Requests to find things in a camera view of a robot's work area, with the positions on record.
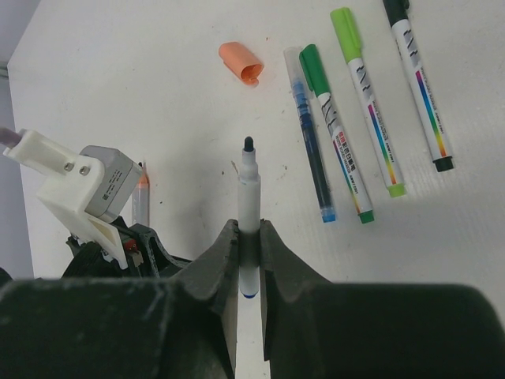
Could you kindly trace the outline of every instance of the light green marker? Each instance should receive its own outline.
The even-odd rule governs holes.
[[[349,8],[340,8],[331,12],[330,17],[360,100],[384,183],[391,197],[405,195],[403,175],[380,115],[365,64],[361,59],[361,41],[353,14]]]

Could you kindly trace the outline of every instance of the white background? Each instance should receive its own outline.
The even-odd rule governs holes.
[[[412,1],[421,57],[454,150],[437,173],[382,2],[337,0],[43,0],[9,64],[17,128],[80,151],[145,159],[151,225],[175,255],[197,257],[236,217],[243,138],[255,139],[262,217],[330,280],[467,283],[505,318],[503,0]],[[363,56],[408,195],[390,199],[329,13],[352,5]],[[265,64],[247,88],[218,56],[237,40]],[[323,118],[313,108],[339,221],[322,224],[282,51],[315,43],[374,205],[356,216]],[[36,276],[62,273],[68,231],[22,170]],[[261,363],[258,299],[240,301],[238,377]]]

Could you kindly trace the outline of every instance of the black marker cap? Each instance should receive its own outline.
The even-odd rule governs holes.
[[[382,0],[386,8],[389,25],[393,26],[400,20],[408,20],[407,10],[409,9],[409,0]]]
[[[452,163],[452,156],[446,156],[445,158],[436,159],[433,161],[435,164],[436,170],[438,172],[449,171],[455,168]]]

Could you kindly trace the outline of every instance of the green marker cap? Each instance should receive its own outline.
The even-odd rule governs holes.
[[[371,223],[373,218],[373,211],[366,211],[359,214],[361,223]]]
[[[331,22],[339,38],[346,63],[361,58],[361,40],[357,32],[353,14],[349,8],[338,8],[330,13]]]
[[[403,183],[389,186],[387,190],[389,191],[389,196],[391,197],[400,197],[407,193],[407,191],[405,190],[405,184]]]
[[[308,45],[300,53],[300,63],[309,89],[319,96],[321,93],[330,92],[330,85],[324,74],[323,63],[316,45]]]

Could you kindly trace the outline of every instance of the marker cap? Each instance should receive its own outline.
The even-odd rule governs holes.
[[[382,0],[386,9],[389,24],[393,26],[400,20],[407,20],[407,10],[410,7],[409,0]]]
[[[311,99],[312,92],[309,91],[309,86],[300,64],[300,52],[300,47],[288,47],[284,50],[287,74],[290,77],[293,97],[296,98],[299,95],[304,95],[307,99]]]
[[[445,158],[436,159],[433,161],[435,164],[436,170],[438,172],[449,171],[455,168],[452,163],[452,156],[446,156]]]
[[[405,191],[405,184],[403,183],[389,186],[387,190],[389,191],[389,196],[391,197],[400,197],[407,193],[407,191]]]
[[[321,208],[321,216],[324,223],[332,223],[337,220],[337,214],[332,206]]]
[[[312,43],[301,51],[300,63],[309,89],[314,91],[316,96],[330,92],[330,85],[324,74],[323,63],[316,45]]]
[[[338,8],[330,13],[330,18],[346,63],[355,58],[361,58],[361,40],[350,9]]]
[[[219,56],[226,67],[244,84],[257,85],[263,63],[239,42],[227,42],[219,47]]]
[[[359,214],[361,223],[371,223],[373,218],[373,211],[366,211]]]

